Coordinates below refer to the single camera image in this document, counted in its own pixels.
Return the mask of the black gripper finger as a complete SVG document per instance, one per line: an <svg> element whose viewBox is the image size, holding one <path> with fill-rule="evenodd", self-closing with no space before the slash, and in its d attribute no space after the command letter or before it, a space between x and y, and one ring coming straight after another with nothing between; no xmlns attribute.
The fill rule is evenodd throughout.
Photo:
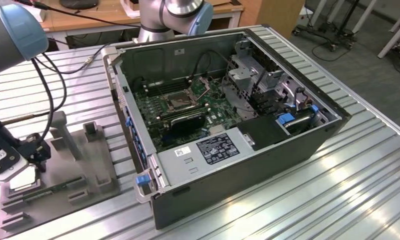
<svg viewBox="0 0 400 240"><path fill-rule="evenodd" d="M28 155L28 161L41 173L46 172L48 150L41 148Z"/></svg>

